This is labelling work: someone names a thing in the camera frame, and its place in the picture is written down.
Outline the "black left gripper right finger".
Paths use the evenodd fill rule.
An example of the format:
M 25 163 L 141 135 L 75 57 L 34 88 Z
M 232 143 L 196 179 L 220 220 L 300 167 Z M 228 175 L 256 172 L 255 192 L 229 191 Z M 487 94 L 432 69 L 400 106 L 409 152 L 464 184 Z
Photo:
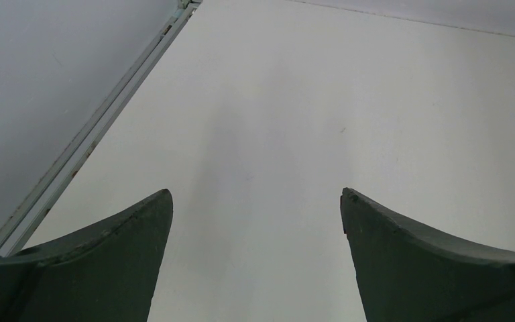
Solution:
M 515 252 L 445 233 L 351 188 L 340 212 L 368 321 L 515 321 Z

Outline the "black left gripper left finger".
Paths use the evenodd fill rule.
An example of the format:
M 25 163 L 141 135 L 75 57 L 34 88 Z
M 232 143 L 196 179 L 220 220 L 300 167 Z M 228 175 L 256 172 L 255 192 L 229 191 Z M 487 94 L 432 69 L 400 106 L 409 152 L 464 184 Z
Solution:
M 0 321 L 146 321 L 173 218 L 162 189 L 92 225 L 0 256 Z

